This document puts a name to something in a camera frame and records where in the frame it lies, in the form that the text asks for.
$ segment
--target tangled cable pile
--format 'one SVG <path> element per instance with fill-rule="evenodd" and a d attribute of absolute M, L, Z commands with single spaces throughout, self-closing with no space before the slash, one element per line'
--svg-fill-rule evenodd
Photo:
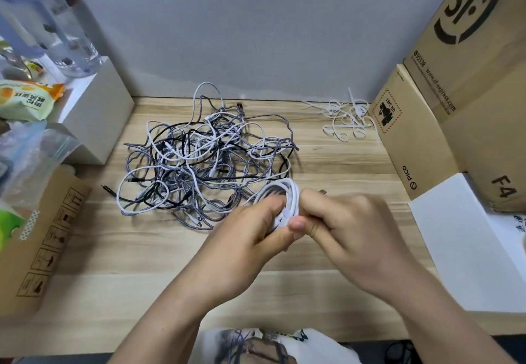
<path fill-rule="evenodd" d="M 352 135 L 355 138 L 365 138 L 365 129 L 374 127 L 377 131 L 375 121 L 371 116 L 367 115 L 369 110 L 369 102 L 362 99 L 355 99 L 352 95 L 351 88 L 347 88 L 349 92 L 350 102 L 338 102 L 337 100 L 331 100 L 327 103 L 312 103 L 302 101 L 308 105 L 308 108 L 321 109 L 321 113 L 332 119 L 332 124 L 327 124 L 322 127 L 322 130 L 329 135 L 335 135 L 342 142 L 349 141 L 349 136 L 344 132 L 338 132 L 338 129 L 351 128 Z"/>
<path fill-rule="evenodd" d="M 199 89 L 206 84 L 218 92 L 220 108 L 204 95 L 197 98 Z M 194 120 L 197 101 L 198 115 Z M 214 113 L 203 115 L 203 101 L 208 101 Z M 254 120 L 268 117 L 283 120 L 290 136 L 265 135 L 265 130 Z M 252 132 L 249 127 L 257 128 L 258 132 Z M 275 193 L 286 194 L 287 207 L 275 219 L 272 230 L 284 226 L 290 217 L 298 214 L 299 190 L 288 178 L 289 158 L 298 147 L 283 116 L 246 116 L 241 104 L 225 107 L 219 90 L 204 82 L 194 93 L 192 118 L 188 123 L 148 121 L 146 132 L 144 144 L 125 144 L 131 152 L 126 159 L 126 175 L 117 191 L 103 186 L 116 197 L 123 215 L 171 210 L 186 227 L 209 231 L 213 222 L 222 220 L 242 199 L 246 200 L 243 204 L 255 203 Z M 262 181 L 263 187 L 254 191 L 252 184 Z M 141 192 L 132 199 L 122 197 L 125 182 L 139 184 Z M 229 190 L 231 195 L 226 201 L 208 198 L 208 194 L 214 195 L 214 190 Z"/>

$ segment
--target right hand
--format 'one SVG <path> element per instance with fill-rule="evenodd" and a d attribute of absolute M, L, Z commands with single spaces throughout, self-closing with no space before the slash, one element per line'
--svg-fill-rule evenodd
<path fill-rule="evenodd" d="M 391 301 L 404 280 L 422 267 L 405 244 L 386 202 L 356 194 L 330 198 L 304 189 L 290 231 L 307 234 L 352 283 Z"/>

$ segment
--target wooden desk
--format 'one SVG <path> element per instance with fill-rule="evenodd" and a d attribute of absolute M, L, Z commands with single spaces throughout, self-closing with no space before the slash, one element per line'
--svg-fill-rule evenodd
<path fill-rule="evenodd" d="M 373 130 L 365 140 L 343 143 L 325 135 L 326 118 L 299 102 L 246 101 L 247 115 L 280 113 L 289 119 L 300 150 L 293 166 L 300 188 L 328 194 L 368 192 L 389 203 L 405 241 L 436 273 L 407 205 L 408 196 Z M 127 149 L 145 141 L 147 120 L 188 121 L 191 100 L 140 98 L 105 167 L 84 167 L 94 190 L 78 217 L 41 310 L 0 326 L 0 357 L 114 351 L 164 287 L 190 260 L 205 236 L 183 228 L 169 211 L 122 216 L 100 185 L 118 186 Z M 285 135 L 275 121 L 261 121 L 271 135 Z M 476 315 L 492 334 L 526 333 L 524 317 Z M 338 341 L 399 339 L 404 324 L 391 307 L 361 292 L 336 271 L 309 238 L 270 261 L 253 286 L 209 313 L 202 326 L 261 327 L 292 332 L 312 327 Z"/>

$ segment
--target white t-shirt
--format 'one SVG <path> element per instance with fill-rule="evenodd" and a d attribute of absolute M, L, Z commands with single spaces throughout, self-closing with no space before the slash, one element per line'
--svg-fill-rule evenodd
<path fill-rule="evenodd" d="M 292 335 L 260 329 L 199 332 L 188 364 L 360 364 L 352 349 L 316 331 Z"/>

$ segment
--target water bottle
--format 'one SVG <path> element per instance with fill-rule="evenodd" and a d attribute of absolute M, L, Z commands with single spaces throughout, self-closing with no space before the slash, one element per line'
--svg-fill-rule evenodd
<path fill-rule="evenodd" d="M 93 75 L 101 67 L 66 0 L 0 0 L 0 35 L 26 58 L 48 55 L 67 77 Z"/>

